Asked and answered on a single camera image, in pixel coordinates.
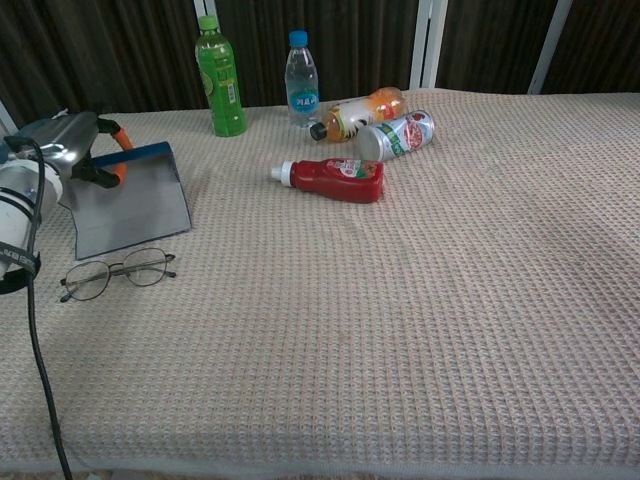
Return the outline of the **orange juice bottle black cap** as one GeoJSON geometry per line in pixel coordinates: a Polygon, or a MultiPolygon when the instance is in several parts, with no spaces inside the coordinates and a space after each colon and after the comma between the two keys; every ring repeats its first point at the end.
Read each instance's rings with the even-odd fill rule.
{"type": "Polygon", "coordinates": [[[345,142],[356,137],[365,126],[392,120],[406,112],[403,93],[396,87],[384,87],[368,96],[332,106],[320,122],[309,128],[309,133],[315,141],[345,142]]]}

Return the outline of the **blue glasses case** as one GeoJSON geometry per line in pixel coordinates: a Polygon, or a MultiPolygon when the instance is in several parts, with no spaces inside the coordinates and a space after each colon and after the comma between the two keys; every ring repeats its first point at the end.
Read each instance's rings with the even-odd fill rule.
{"type": "Polygon", "coordinates": [[[78,260],[192,228],[169,143],[150,144],[93,159],[97,167],[104,169],[120,162],[127,167],[125,181],[120,186],[105,189],[79,179],[65,186],[61,204],[72,213],[78,260]]]}

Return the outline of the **blue table pad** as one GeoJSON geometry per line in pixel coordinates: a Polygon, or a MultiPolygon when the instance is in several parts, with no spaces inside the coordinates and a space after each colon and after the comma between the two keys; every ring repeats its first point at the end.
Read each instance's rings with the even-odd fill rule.
{"type": "Polygon", "coordinates": [[[46,125],[47,122],[48,122],[47,118],[43,118],[43,119],[39,119],[39,120],[33,121],[33,122],[25,125],[24,127],[20,128],[19,130],[17,130],[14,133],[14,136],[32,138],[35,135],[35,132],[39,128],[41,128],[43,125],[46,125]]]}

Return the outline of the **red ketchup bottle white cap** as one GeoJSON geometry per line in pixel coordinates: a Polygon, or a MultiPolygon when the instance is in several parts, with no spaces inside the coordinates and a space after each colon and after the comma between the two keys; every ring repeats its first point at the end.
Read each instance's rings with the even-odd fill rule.
{"type": "Polygon", "coordinates": [[[383,191],[384,164],[348,158],[285,161],[270,169],[272,179],[285,187],[350,202],[378,201],[383,191]]]}

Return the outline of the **silver red drink can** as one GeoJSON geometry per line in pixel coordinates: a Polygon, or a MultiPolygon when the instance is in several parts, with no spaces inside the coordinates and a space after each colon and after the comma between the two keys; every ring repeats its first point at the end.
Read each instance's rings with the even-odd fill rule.
{"type": "Polygon", "coordinates": [[[424,110],[363,127],[356,137],[357,156],[367,161],[387,161],[429,144],[435,132],[432,116],[424,110]]]}

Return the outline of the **green drink bottle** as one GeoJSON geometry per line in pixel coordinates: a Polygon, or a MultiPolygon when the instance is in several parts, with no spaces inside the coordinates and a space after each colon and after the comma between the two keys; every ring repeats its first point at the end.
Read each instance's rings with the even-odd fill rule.
{"type": "Polygon", "coordinates": [[[216,136],[233,137],[247,129],[241,103],[234,51],[213,15],[198,18],[200,37],[195,57],[216,136]]]}

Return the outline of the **thin metal-framed eyeglasses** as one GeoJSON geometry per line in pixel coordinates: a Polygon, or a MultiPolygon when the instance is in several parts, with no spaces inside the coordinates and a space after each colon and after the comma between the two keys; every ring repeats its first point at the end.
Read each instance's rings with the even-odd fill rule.
{"type": "Polygon", "coordinates": [[[172,253],[160,248],[142,248],[129,253],[119,262],[88,261],[71,268],[60,280],[65,288],[59,302],[89,301],[104,293],[113,278],[126,278],[136,287],[149,287],[165,278],[175,278],[169,269],[176,259],[172,253]]]}

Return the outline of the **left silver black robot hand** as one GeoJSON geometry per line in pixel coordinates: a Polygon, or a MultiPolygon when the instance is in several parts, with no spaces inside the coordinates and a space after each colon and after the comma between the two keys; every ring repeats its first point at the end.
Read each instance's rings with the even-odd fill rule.
{"type": "Polygon", "coordinates": [[[91,148],[99,134],[110,135],[123,151],[133,148],[126,131],[116,121],[101,118],[92,111],[46,119],[35,130],[33,139],[63,185],[78,179],[104,189],[115,188],[124,183],[127,165],[116,164],[111,171],[94,165],[91,148]]]}

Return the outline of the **clear water bottle blue cap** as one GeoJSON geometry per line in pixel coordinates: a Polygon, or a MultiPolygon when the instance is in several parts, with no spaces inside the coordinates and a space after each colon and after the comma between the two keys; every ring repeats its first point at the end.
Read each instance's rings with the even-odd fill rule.
{"type": "Polygon", "coordinates": [[[289,54],[285,67],[286,99],[291,122],[308,128],[317,121],[320,103],[317,69],[308,48],[308,33],[289,33],[289,54]]]}

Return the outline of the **beige waffle tablecloth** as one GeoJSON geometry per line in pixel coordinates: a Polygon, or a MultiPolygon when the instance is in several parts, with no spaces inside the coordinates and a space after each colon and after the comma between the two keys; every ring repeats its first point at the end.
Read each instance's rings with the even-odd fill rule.
{"type": "Polygon", "coordinates": [[[176,277],[61,303],[67,211],[37,242],[37,325],[71,467],[640,480],[640,93],[414,90],[434,140],[358,205],[277,184],[349,157],[283,107],[118,114],[168,142],[193,227],[176,277]]]}

